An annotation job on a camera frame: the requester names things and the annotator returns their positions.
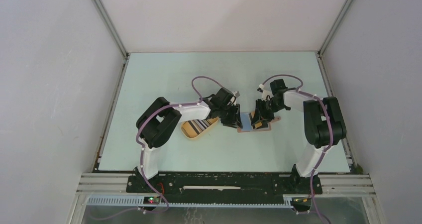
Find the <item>left controller board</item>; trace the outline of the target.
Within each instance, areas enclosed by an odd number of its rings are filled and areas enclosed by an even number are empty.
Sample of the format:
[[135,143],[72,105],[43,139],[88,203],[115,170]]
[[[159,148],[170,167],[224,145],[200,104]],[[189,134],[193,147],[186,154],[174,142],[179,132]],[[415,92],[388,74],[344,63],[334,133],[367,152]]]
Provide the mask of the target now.
[[161,198],[159,196],[148,196],[143,199],[143,204],[145,205],[158,205],[160,203]]

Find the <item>striped cards in tray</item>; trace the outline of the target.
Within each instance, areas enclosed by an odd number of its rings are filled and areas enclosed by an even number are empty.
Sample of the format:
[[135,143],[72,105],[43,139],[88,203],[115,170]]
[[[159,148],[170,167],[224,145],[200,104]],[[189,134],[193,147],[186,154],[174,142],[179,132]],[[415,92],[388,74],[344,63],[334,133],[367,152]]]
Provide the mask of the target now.
[[209,128],[212,123],[208,120],[200,120],[200,119],[195,119],[195,120],[190,120],[188,121],[188,123],[193,127],[193,129],[197,132],[197,133],[202,133],[203,131],[205,131],[207,128]]

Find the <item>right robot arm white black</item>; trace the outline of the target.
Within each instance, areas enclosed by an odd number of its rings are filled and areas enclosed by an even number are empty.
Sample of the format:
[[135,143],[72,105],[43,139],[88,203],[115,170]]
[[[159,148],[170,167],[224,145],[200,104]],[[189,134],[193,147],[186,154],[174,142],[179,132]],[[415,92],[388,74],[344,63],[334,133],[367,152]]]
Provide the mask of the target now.
[[273,80],[270,90],[265,84],[258,87],[261,98],[255,102],[251,117],[252,128],[268,124],[281,110],[296,109],[304,116],[304,133],[308,145],[301,158],[292,167],[289,185],[295,193],[304,192],[310,185],[308,178],[317,174],[323,158],[346,137],[346,126],[336,97],[320,98],[304,92],[300,87],[288,88],[283,79]]

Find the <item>controller board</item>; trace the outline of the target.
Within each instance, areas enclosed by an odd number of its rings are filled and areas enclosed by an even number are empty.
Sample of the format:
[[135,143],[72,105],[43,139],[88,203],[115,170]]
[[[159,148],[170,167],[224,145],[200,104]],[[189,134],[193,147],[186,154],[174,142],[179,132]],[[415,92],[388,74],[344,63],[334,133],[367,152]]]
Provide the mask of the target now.
[[310,207],[312,205],[311,198],[293,198],[292,206],[306,206]]
[[160,203],[161,198],[159,196],[148,196],[143,199],[143,204],[145,205],[158,205]]

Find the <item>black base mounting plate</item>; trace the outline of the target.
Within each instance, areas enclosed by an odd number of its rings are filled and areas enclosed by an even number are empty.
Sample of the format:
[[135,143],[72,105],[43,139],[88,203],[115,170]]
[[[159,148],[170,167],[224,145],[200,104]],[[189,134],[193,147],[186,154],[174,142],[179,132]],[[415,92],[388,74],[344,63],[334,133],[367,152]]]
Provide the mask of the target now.
[[128,193],[160,193],[173,204],[284,204],[285,195],[322,194],[318,176],[278,172],[159,172],[145,181],[128,177]]

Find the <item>right controller board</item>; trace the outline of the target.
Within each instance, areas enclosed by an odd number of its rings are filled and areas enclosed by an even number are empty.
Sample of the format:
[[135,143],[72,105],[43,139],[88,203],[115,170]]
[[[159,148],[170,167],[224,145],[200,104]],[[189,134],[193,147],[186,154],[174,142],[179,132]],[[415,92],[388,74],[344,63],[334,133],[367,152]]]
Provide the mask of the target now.
[[310,207],[312,205],[311,198],[293,198],[292,206],[306,206]]

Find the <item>brown leather card holder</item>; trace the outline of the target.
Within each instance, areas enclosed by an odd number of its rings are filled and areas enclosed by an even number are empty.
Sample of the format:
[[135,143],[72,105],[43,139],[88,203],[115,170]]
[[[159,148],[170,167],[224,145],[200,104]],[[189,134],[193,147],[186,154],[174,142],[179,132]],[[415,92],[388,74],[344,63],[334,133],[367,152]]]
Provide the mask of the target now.
[[269,123],[270,128],[269,129],[264,129],[264,130],[252,130],[251,124],[250,124],[250,118],[249,118],[249,113],[250,112],[241,112],[240,116],[241,116],[241,121],[243,124],[243,128],[238,128],[237,132],[238,133],[244,133],[244,132],[260,132],[260,131],[270,131],[271,130],[271,124],[278,122],[281,120],[280,116],[275,116],[274,119]]

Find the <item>gold credit card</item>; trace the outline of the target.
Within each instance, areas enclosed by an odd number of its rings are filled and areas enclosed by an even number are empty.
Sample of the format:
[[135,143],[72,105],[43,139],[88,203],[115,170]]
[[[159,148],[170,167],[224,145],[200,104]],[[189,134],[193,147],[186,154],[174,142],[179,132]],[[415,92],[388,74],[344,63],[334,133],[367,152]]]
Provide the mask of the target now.
[[[250,121],[253,120],[254,112],[249,113],[249,118],[250,118]],[[269,129],[270,125],[269,123],[258,122],[256,124],[251,124],[251,127],[252,127],[252,130],[264,130],[264,129]]]

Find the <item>oval wooden tray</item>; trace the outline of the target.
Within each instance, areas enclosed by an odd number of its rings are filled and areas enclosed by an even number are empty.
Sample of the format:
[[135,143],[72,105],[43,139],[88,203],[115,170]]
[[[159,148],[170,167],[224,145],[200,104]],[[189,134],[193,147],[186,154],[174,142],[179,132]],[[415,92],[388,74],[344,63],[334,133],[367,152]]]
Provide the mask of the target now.
[[213,129],[219,122],[219,118],[195,119],[181,124],[181,132],[189,140],[199,139]]

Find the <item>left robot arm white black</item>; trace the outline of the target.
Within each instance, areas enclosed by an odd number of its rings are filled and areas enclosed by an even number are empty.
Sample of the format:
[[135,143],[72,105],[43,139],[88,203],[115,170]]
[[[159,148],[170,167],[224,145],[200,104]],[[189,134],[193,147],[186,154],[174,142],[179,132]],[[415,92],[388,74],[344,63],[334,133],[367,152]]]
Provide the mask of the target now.
[[194,136],[205,132],[218,120],[224,126],[241,128],[239,93],[220,88],[216,94],[200,98],[193,103],[171,103],[164,97],[157,98],[136,122],[136,142],[141,145],[140,164],[142,175],[138,186],[145,192],[157,187],[160,148],[170,139],[178,125],[190,125]]

